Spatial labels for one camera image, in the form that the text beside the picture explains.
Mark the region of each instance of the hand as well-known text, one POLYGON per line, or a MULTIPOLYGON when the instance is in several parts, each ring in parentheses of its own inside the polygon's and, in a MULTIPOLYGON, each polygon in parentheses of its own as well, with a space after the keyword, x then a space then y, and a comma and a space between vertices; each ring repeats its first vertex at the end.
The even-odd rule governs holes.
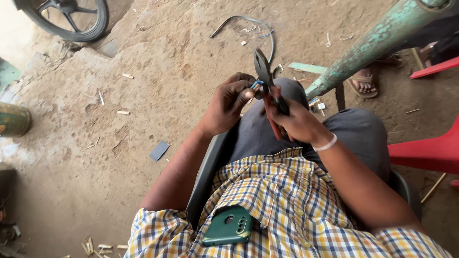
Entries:
POLYGON ((239 119, 242 108, 254 96, 253 89, 250 89, 254 82, 255 78, 245 73, 236 73, 226 79, 213 94, 197 127, 209 137, 231 129, 239 119))
POLYGON ((275 108, 269 108, 272 120, 284 127, 291 141, 297 139, 322 147, 333 139, 333 134, 319 122, 303 105, 293 100, 285 100, 290 108, 290 116, 279 114, 275 108))

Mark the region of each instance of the gray pants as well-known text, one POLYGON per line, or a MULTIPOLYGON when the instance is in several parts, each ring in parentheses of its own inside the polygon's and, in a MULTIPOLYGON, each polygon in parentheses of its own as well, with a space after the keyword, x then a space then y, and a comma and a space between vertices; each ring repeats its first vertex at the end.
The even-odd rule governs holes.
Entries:
MULTIPOLYGON (((279 78, 274 83, 282 88, 282 95, 308 107, 302 86, 294 80, 279 78)), ((266 119, 260 116, 263 101, 256 101, 230 131, 217 162, 221 168, 231 162, 254 155, 272 155, 292 147, 303 147, 303 157, 326 171, 312 146, 288 137, 278 141, 266 119)), ((346 109, 324 121, 324 126, 347 146, 359 159, 385 182, 389 179, 390 161, 386 128, 378 116, 364 109, 346 109)))

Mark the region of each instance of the wheel spoke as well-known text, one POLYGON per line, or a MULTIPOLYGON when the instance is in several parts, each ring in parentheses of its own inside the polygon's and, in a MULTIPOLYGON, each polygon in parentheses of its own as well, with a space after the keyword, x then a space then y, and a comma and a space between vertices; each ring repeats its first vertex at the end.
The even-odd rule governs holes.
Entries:
POLYGON ((41 14, 41 12, 43 12, 44 10, 46 10, 47 8, 49 8, 51 6, 53 6, 53 2, 51 2, 51 0, 46 0, 43 4, 38 6, 38 8, 37 8, 38 13, 41 14))
POLYGON ((76 32, 80 32, 69 13, 62 13, 76 32))
POLYGON ((79 6, 77 6, 77 9, 75 11, 87 12, 87 13, 97 13, 97 9, 91 10, 91 9, 83 8, 83 7, 79 7, 79 6))

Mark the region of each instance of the motorcycle wheel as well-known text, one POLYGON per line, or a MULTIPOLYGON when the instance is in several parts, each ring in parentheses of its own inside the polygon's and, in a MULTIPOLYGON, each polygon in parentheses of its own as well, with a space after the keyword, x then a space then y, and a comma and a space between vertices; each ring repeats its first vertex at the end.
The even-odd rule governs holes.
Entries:
POLYGON ((109 15, 108 6, 105 0, 95 0, 95 3, 97 9, 91 10, 78 6, 76 0, 46 0, 38 7, 35 7, 32 4, 32 0, 27 0, 27 3, 22 8, 22 10, 34 23, 53 35, 59 35, 64 39, 68 39, 74 42, 88 42, 102 37, 108 27, 109 15), (42 12, 49 7, 54 7, 60 11, 70 23, 74 31, 66 30, 57 25, 54 25, 45 17, 43 17, 42 12), (97 20, 92 27, 81 31, 78 29, 72 17, 70 16, 71 13, 75 12, 96 14, 97 20))

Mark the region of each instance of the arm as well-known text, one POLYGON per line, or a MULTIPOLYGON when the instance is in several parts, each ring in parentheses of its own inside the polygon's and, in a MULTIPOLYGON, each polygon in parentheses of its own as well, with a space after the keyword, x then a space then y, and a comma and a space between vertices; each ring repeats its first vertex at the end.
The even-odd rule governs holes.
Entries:
MULTIPOLYGON (((270 109, 273 120, 283 126, 290 138, 318 148, 333 139, 333 134, 314 115, 295 101, 288 101, 290 116, 270 109)), ((327 168, 344 203, 369 228, 372 234, 400 227, 425 234, 409 205, 384 181, 365 166, 339 140, 318 155, 327 168)))
POLYGON ((254 81, 251 75, 237 73, 218 87, 206 113, 147 192, 140 208, 186 209, 212 137, 236 124, 242 108, 253 97, 250 86, 254 81))

